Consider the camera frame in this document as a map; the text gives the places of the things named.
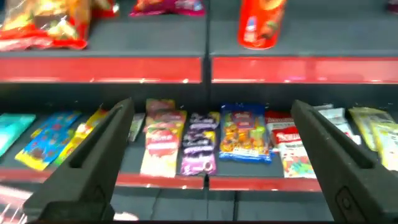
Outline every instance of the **product display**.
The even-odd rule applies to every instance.
[[[261,105],[221,107],[220,159],[271,162],[264,113],[265,107]]]
[[[292,126],[275,129],[272,132],[275,136],[276,146],[280,151],[284,176],[286,178],[317,178],[297,128]]]
[[[19,136],[35,120],[34,114],[0,115],[0,156],[2,156]]]
[[[86,121],[86,123],[80,124],[75,131],[75,135],[65,146],[54,163],[58,165],[61,164],[80,145],[89,133],[94,130],[95,126],[97,126],[97,124],[99,124],[107,114],[107,111],[99,109]]]
[[[36,130],[34,138],[15,159],[25,165],[36,169],[44,170],[63,151],[65,146],[73,137],[73,130],[70,126],[80,116],[79,112],[55,113]]]
[[[148,100],[143,175],[174,177],[186,111],[174,110],[171,100]]]
[[[201,0],[137,0],[130,16],[176,13],[188,16],[204,16]]]
[[[115,0],[94,0],[93,17],[114,17],[119,12],[119,5]]]
[[[349,112],[366,144],[372,151],[376,151],[376,145],[374,143],[371,123],[395,124],[395,121],[387,112],[374,108],[351,108]]]
[[[381,163],[398,171],[398,124],[371,123],[376,149]]]
[[[137,138],[138,132],[141,129],[142,123],[145,119],[145,113],[134,114],[134,118],[131,121],[129,141],[134,142]]]
[[[277,43],[286,0],[243,0],[238,42],[249,49],[268,49]]]
[[[87,46],[89,0],[7,0],[0,51]]]
[[[189,120],[187,133],[182,140],[183,157],[182,175],[197,175],[204,172],[209,175],[216,173],[214,150],[216,146],[216,128],[220,122],[218,112],[206,115],[193,113]]]

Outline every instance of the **store shelf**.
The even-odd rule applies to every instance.
[[[237,40],[240,1],[211,1],[212,82],[398,83],[397,31],[391,29],[398,21],[384,4],[287,1],[278,44],[249,50]]]
[[[92,22],[85,50],[0,53],[0,82],[201,82],[205,17],[131,18],[135,1],[119,3],[119,17]]]
[[[18,139],[18,141],[0,158],[0,180],[14,182],[43,182],[56,169],[50,165],[45,171],[37,172],[16,161],[15,155],[30,142],[30,135],[45,121],[48,116],[39,116],[35,123]],[[84,122],[88,116],[76,122]],[[117,186],[126,187],[161,187],[173,189],[202,189],[203,177],[184,177],[177,175],[175,178],[149,177],[139,174],[144,156],[145,136],[140,133],[134,144],[130,144],[124,154]],[[181,157],[177,160],[177,170],[180,170]]]

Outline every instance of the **colorful packaging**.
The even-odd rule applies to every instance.
[[[271,162],[261,105],[226,104],[221,107],[220,159]]]
[[[2,114],[0,116],[0,156],[35,120],[34,114]]]
[[[137,0],[130,16],[176,13],[187,16],[204,16],[202,0]]]
[[[41,125],[40,128],[33,132],[31,137],[35,138],[43,131],[61,131],[63,129],[69,129],[80,115],[81,113],[77,111],[54,113]]]
[[[23,148],[15,159],[42,171],[60,155],[72,136],[73,132],[66,129],[43,131]]]
[[[272,131],[276,137],[276,145],[280,150],[280,158],[286,178],[317,178],[310,159],[295,126]]]
[[[156,113],[156,115],[159,115],[158,117],[151,117],[153,123],[147,126],[146,149],[142,160],[141,174],[174,177],[187,112],[166,111],[166,113],[159,113]]]
[[[277,43],[286,0],[243,0],[238,42],[249,49],[268,49]]]
[[[398,124],[371,123],[371,126],[381,163],[388,170],[398,171]]]
[[[392,117],[385,111],[374,108],[351,108],[349,109],[354,122],[358,126],[366,144],[372,151],[376,151],[371,123],[395,124]]]
[[[356,144],[361,144],[361,136],[357,136],[353,133],[353,130],[345,118],[346,110],[344,108],[319,110],[319,113],[322,114],[332,124],[334,124],[340,131],[351,138]]]
[[[182,140],[182,175],[216,173],[215,129],[219,122],[220,114],[217,112],[210,112],[204,116],[197,113],[191,115],[188,131]]]
[[[74,137],[65,146],[63,151],[57,157],[54,163],[61,164],[79,145],[80,143],[94,130],[94,128],[99,124],[108,114],[105,110],[97,110],[91,117],[86,121],[86,123],[80,124],[77,127]]]
[[[130,132],[129,132],[129,141],[134,142],[137,138],[138,132],[141,129],[142,123],[145,119],[145,113],[134,114],[134,117],[131,121]]]
[[[93,1],[93,17],[104,18],[114,17],[119,12],[119,5],[115,0],[94,0]]]
[[[87,46],[90,0],[7,0],[0,51]]]

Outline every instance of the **gummy candy bag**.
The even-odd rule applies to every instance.
[[[176,13],[187,16],[204,16],[202,0],[137,0],[130,16]]]
[[[227,104],[221,107],[220,159],[271,162],[261,105]]]
[[[119,12],[119,5],[115,0],[93,0],[93,17],[114,17]]]
[[[87,46],[90,0],[7,0],[0,51]]]

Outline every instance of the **red packaging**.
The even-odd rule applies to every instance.
[[[0,51],[84,49],[90,21],[90,0],[7,0]]]
[[[238,42],[249,49],[268,49],[277,43],[286,0],[243,0]]]
[[[93,17],[104,18],[114,17],[119,12],[119,5],[115,0],[94,0],[93,1]]]

